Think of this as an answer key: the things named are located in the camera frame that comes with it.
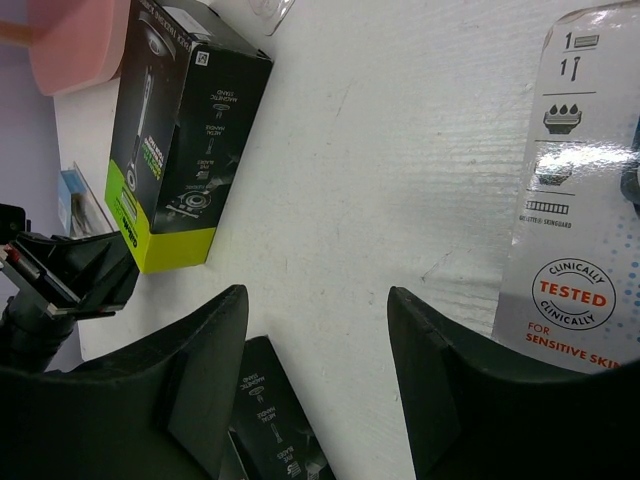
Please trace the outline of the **black green razor box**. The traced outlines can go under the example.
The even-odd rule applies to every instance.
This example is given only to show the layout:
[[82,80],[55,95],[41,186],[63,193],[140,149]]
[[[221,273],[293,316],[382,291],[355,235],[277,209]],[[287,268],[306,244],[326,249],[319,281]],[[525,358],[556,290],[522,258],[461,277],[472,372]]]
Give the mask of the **black green razor box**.
[[245,342],[219,477],[336,479],[266,336]]
[[201,2],[131,3],[105,201],[143,273],[207,260],[272,68]]

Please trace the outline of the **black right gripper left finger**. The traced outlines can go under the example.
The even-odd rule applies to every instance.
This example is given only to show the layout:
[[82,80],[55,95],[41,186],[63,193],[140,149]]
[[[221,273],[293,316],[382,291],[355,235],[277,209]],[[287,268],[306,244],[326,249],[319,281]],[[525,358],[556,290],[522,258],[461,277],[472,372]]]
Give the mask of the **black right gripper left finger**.
[[69,372],[1,371],[5,479],[215,479],[249,313],[233,285]]

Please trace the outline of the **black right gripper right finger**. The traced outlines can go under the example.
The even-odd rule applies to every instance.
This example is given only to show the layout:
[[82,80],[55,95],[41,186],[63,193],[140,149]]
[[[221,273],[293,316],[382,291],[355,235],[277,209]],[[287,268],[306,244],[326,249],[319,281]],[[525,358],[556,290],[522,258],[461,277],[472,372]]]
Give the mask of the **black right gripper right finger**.
[[390,345],[419,479],[635,479],[639,366],[596,374],[508,349],[403,287]]

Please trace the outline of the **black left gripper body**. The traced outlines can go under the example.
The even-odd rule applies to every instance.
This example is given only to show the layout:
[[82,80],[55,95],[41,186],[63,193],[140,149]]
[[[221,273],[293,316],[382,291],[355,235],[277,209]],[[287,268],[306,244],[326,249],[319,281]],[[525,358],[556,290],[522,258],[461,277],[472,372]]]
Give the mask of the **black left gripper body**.
[[77,322],[124,308],[138,266],[119,232],[46,237],[23,208],[3,204],[1,273],[18,288],[1,314],[1,365],[43,372]]

